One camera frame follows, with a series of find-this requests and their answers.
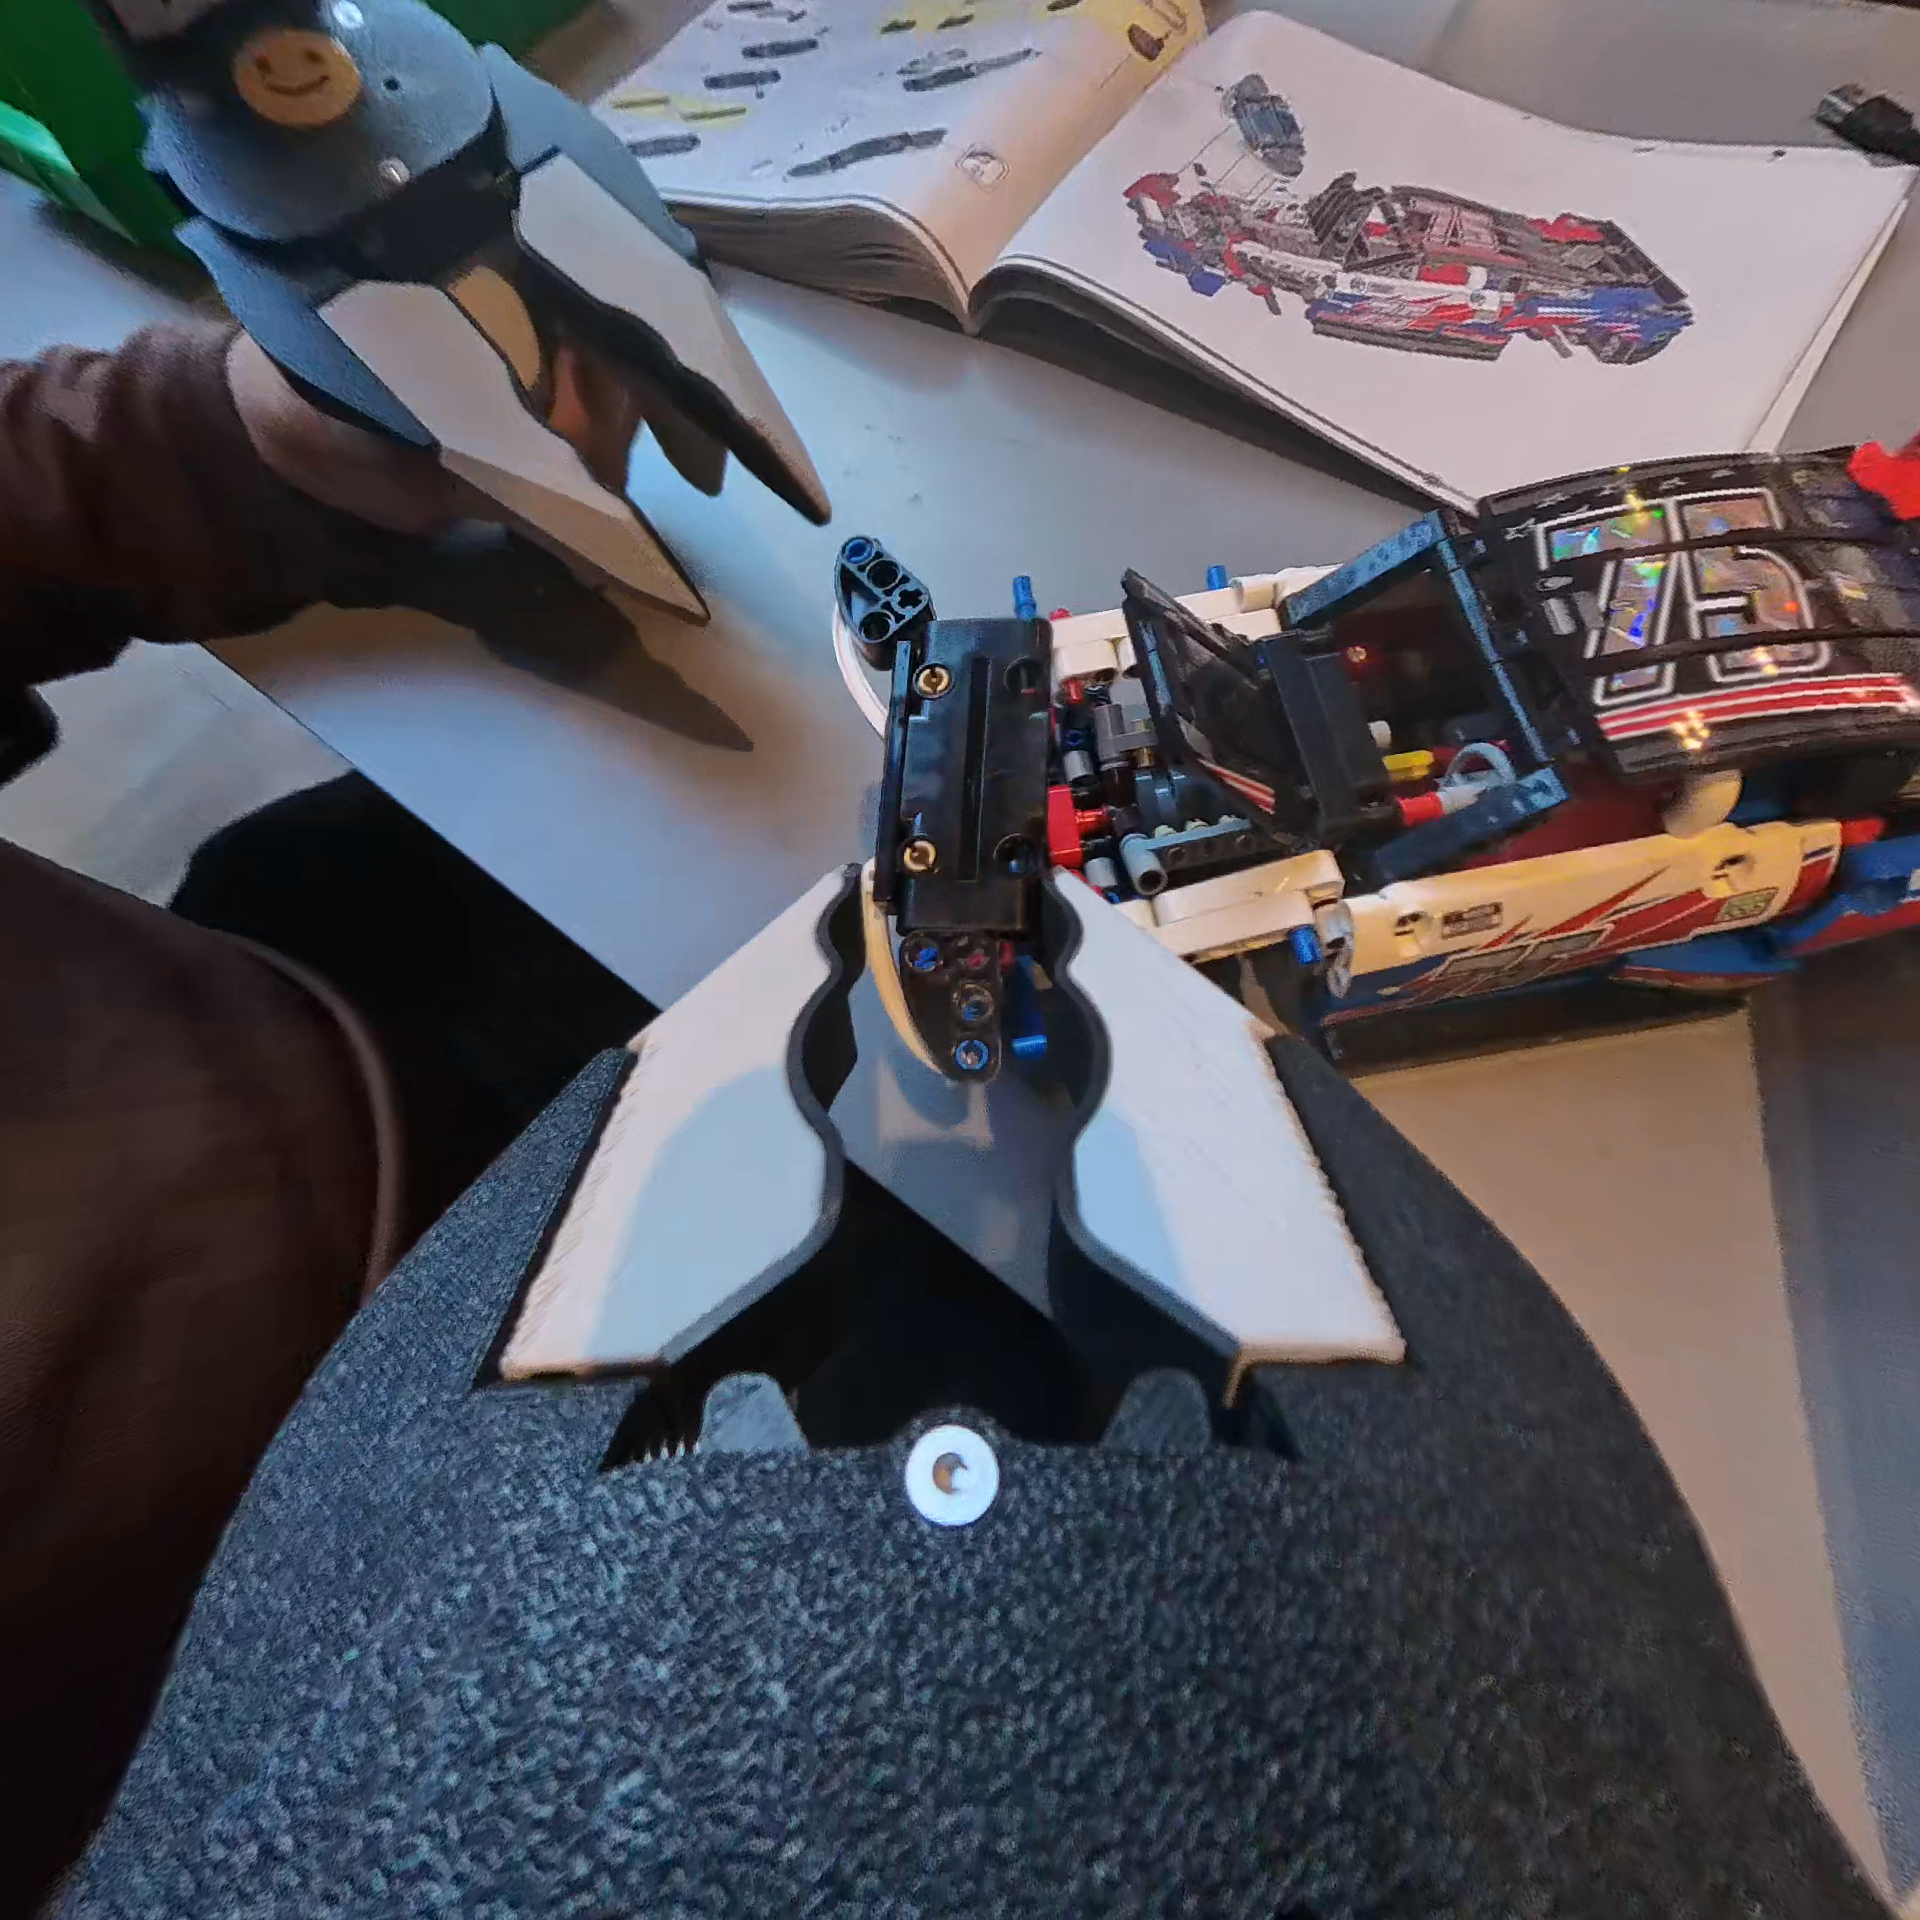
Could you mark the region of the person's left forearm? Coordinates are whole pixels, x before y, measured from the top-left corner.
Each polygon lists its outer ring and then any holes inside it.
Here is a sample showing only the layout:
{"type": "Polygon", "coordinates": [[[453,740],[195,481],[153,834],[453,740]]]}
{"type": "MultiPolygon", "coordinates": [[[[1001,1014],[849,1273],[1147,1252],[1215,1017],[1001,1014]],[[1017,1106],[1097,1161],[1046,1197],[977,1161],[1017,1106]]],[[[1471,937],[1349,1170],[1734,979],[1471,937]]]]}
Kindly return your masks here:
{"type": "Polygon", "coordinates": [[[326,602],[340,527],[255,449],[237,328],[4,366],[4,678],[47,685],[128,642],[263,634],[326,602]]]}

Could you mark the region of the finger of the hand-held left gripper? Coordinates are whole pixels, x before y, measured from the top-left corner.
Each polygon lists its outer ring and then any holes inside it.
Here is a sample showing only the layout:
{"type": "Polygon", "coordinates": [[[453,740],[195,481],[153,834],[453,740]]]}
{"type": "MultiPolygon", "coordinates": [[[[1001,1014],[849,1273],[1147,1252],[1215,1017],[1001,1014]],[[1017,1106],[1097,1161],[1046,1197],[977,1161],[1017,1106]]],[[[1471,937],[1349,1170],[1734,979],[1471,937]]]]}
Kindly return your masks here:
{"type": "Polygon", "coordinates": [[[635,395],[667,460],[716,497],[728,464],[804,519],[831,524],[831,497],[801,430],[747,349],[708,270],[652,222],[555,155],[519,180],[523,251],[577,307],[574,328],[635,395]]]}
{"type": "Polygon", "coordinates": [[[596,590],[620,590],[689,625],[708,602],[623,491],[604,488],[538,397],[552,349],[516,284],[471,267],[447,288],[359,281],[320,321],[429,437],[440,464],[505,527],[596,590]]]}

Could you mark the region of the open instruction book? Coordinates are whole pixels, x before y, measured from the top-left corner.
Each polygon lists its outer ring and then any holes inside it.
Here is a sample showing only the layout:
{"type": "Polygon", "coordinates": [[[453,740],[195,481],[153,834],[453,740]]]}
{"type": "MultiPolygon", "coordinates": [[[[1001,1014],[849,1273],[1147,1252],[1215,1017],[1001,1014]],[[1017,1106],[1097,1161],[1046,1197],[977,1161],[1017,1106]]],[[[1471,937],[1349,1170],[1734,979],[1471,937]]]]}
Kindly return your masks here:
{"type": "Polygon", "coordinates": [[[595,112],[711,260],[973,337],[1041,303],[1456,509],[1774,452],[1915,195],[1201,3],[708,3],[595,112]]]}

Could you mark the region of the person's brown trouser leg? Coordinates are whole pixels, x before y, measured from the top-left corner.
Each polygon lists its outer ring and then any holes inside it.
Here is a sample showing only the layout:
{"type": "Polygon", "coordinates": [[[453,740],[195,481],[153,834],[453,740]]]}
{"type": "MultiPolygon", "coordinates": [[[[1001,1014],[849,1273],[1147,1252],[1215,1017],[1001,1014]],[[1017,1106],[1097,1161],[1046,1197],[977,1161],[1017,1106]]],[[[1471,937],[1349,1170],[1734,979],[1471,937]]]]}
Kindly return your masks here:
{"type": "Polygon", "coordinates": [[[4,845],[4,1915],[110,1803],[396,1238],[384,1069],[263,948],[4,845]]]}

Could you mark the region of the person's left hand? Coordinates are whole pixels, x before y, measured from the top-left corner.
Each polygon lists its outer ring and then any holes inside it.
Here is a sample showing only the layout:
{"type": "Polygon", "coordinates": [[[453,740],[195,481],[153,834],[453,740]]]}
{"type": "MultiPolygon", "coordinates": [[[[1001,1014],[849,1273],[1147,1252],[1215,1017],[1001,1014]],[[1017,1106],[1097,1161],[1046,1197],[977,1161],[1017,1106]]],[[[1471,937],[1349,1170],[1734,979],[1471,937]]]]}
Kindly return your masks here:
{"type": "Polygon", "coordinates": [[[323,509],[420,542],[501,527],[499,509],[450,475],[440,452],[323,413],[244,333],[228,342],[223,373],[256,457],[323,509]]]}

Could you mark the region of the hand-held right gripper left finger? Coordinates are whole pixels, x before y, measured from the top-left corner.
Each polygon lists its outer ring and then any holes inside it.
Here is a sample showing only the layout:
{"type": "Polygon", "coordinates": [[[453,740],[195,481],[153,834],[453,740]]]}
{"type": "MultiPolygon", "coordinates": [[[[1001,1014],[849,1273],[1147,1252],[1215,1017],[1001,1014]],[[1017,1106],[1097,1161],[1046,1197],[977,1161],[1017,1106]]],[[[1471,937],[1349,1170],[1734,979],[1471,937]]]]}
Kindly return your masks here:
{"type": "Polygon", "coordinates": [[[826,872],[623,1049],[501,1381],[664,1378],[826,1245],[849,1170],[831,1106],[856,1061],[861,882],[853,864],[826,872]]]}

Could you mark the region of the black brick panel assembly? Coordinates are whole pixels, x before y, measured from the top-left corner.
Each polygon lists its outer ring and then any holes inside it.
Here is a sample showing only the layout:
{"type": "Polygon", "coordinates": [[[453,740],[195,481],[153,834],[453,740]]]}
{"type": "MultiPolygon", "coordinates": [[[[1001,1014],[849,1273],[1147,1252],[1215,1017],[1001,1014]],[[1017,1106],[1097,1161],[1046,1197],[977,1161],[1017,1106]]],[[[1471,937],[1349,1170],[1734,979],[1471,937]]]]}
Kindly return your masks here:
{"type": "Polygon", "coordinates": [[[832,594],[849,681],[891,681],[862,872],[870,969],[928,1069],[992,1084],[1014,1049],[1014,969],[1041,937],[1052,630],[1034,616],[937,619],[874,537],[843,545],[832,594]]]}

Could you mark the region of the green box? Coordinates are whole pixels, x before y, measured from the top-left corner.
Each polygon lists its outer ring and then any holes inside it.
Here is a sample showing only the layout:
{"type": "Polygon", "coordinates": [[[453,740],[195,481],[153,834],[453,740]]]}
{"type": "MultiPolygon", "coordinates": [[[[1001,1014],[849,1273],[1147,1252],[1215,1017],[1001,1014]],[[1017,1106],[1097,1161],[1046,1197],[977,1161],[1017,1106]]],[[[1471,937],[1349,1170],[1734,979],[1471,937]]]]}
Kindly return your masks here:
{"type": "Polygon", "coordinates": [[[4,175],[128,245],[187,263],[183,203],[143,149],[137,92],[84,3],[4,3],[4,175]]]}

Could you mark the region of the black brick piece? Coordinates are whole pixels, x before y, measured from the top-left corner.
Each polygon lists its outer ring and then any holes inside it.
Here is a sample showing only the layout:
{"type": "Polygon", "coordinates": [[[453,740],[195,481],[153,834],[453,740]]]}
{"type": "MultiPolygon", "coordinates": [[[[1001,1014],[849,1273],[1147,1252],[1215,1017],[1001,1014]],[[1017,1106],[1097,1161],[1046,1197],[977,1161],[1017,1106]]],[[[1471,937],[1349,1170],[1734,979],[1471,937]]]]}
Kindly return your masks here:
{"type": "Polygon", "coordinates": [[[1815,122],[1861,155],[1916,167],[1916,112],[1863,85],[1836,85],[1815,109],[1815,122]]]}

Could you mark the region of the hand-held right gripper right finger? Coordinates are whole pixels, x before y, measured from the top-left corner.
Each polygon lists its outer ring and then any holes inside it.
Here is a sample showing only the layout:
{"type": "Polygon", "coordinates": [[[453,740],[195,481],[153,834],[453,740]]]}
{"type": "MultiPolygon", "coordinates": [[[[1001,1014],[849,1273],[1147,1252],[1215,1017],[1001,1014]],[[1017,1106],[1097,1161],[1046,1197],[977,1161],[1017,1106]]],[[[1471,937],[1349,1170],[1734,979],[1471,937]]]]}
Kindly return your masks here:
{"type": "Polygon", "coordinates": [[[1188,1366],[1221,1403],[1256,1367],[1407,1360],[1274,1033],[1077,879],[1046,888],[1046,964],[1077,1023],[1047,1296],[1120,1372],[1188,1366]]]}

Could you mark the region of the toy brick race car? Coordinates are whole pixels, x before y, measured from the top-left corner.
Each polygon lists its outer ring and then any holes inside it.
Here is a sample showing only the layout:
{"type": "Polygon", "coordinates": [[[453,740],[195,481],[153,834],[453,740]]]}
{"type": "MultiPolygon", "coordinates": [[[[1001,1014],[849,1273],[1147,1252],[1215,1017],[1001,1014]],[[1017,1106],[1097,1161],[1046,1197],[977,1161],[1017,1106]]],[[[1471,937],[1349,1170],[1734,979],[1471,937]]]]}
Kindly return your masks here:
{"type": "Polygon", "coordinates": [[[1916,928],[1916,443],[1679,454],[1055,612],[1047,857],[1341,1057],[1916,928]]]}

